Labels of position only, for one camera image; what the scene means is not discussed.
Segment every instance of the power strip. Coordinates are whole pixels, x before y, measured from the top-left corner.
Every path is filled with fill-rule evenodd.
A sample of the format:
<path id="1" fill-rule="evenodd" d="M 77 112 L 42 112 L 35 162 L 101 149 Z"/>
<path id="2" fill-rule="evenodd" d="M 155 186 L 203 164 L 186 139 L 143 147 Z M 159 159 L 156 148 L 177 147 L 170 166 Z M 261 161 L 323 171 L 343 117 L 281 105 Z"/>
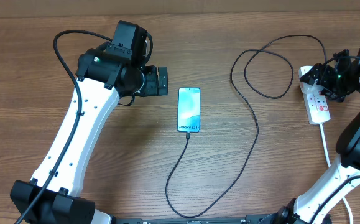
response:
<path id="1" fill-rule="evenodd" d="M 306 74 L 312 66 L 303 66 L 298 71 L 298 76 Z M 328 102 L 326 97 L 320 95 L 320 90 L 311 85 L 300 82 L 303 92 L 305 109 L 307 110 L 310 124 L 325 123 L 330 120 Z"/>

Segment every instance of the beige wall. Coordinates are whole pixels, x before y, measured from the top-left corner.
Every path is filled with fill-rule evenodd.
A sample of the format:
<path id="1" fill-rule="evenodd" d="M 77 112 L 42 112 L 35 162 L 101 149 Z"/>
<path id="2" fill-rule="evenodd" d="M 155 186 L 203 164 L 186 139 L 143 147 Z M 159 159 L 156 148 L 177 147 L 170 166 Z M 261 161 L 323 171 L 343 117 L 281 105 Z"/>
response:
<path id="1" fill-rule="evenodd" d="M 360 0 L 0 0 L 0 17 L 360 10 Z"/>

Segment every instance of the wood grain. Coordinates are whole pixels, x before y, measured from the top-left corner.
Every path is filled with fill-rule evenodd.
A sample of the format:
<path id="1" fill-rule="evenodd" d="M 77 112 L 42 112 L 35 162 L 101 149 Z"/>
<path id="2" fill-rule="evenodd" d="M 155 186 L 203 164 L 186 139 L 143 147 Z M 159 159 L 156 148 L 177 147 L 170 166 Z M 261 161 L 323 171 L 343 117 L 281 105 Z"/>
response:
<path id="1" fill-rule="evenodd" d="M 137 98 L 108 118 L 91 156 L 82 197 L 119 218 L 177 218 L 165 201 L 165 181 L 185 135 L 176 131 L 177 91 L 201 88 L 201 132 L 192 134 L 183 161 L 170 181 L 173 206 L 186 215 L 204 210 L 239 173 L 256 135 L 250 111 L 229 83 L 236 57 L 277 37 L 310 34 L 330 56 L 360 46 L 360 12 L 278 12 L 155 16 L 93 16 L 0 19 L 0 223 L 18 211 L 9 198 L 16 179 L 29 180 L 49 150 L 68 108 L 73 86 L 52 48 L 55 34 L 84 29 L 113 36 L 118 20 L 131 21 L 154 37 L 150 64 L 167 66 L 169 96 Z M 72 70 L 80 54 L 101 40 L 67 35 L 58 47 Z M 270 50 L 294 69 L 323 61 L 314 40 L 281 40 Z M 256 112 L 260 135 L 238 183 L 204 217 L 242 217 L 276 212 L 303 194 L 326 170 L 319 127 L 308 123 L 296 80 L 279 100 L 254 93 L 243 79 L 245 55 L 234 69 L 237 87 Z M 281 94 L 290 69 L 281 59 L 259 55 L 250 64 L 251 83 L 268 95 Z M 360 110 L 360 95 L 329 104 L 325 124 L 330 156 L 338 136 Z M 360 223 L 360 187 L 347 199 Z M 347 223 L 342 203 L 331 211 Z"/>
<path id="2" fill-rule="evenodd" d="M 360 10 L 355 0 L 0 0 L 0 18 Z"/>

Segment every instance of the wooden table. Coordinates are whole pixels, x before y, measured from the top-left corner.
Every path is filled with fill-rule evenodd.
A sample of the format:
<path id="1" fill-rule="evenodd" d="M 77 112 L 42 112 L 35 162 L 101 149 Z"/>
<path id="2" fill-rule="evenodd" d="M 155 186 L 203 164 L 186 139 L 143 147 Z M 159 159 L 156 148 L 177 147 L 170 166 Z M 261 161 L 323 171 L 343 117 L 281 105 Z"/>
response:
<path id="1" fill-rule="evenodd" d="M 45 157 L 73 92 L 53 52 L 55 34 L 84 29 L 112 37 L 120 19 L 152 34 L 149 64 L 168 67 L 170 93 L 118 106 L 91 156 L 82 197 L 119 218 L 178 217 L 167 205 L 164 187 L 185 144 L 185 135 L 176 131 L 179 87 L 201 88 L 201 132 L 192 134 L 169 195 L 179 212 L 194 215 L 238 175 L 256 135 L 249 109 L 229 83 L 236 57 L 290 34 L 318 37 L 329 57 L 344 48 L 356 55 L 360 46 L 360 11 L 0 19 L 0 223 L 18 217 L 11 187 L 16 179 L 29 180 Z M 79 55 L 100 43 L 71 34 L 58 47 L 75 71 Z M 295 77 L 299 67 L 323 62 L 319 44 L 304 37 L 281 40 L 270 50 L 291 61 Z M 237 184 L 203 217 L 276 212 L 327 169 L 319 127 L 308 123 L 297 79 L 283 98 L 263 98 L 243 79 L 247 57 L 236 65 L 234 81 L 256 112 L 259 139 Z M 271 55 L 257 56 L 248 74 L 268 95 L 281 94 L 290 81 L 288 65 Z M 338 136 L 360 110 L 360 95 L 329 107 L 332 120 L 325 131 L 333 160 Z M 360 187 L 347 199 L 360 223 Z M 334 223 L 348 222 L 343 203 L 330 213 Z"/>

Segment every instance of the phone screen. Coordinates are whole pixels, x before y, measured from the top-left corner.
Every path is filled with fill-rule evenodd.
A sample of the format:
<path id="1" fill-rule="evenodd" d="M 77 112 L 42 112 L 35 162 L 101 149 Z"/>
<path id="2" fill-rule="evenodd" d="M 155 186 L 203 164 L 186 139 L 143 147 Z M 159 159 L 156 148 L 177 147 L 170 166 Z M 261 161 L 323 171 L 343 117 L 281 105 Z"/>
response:
<path id="1" fill-rule="evenodd" d="M 200 89 L 180 88 L 178 90 L 177 131 L 199 132 Z"/>

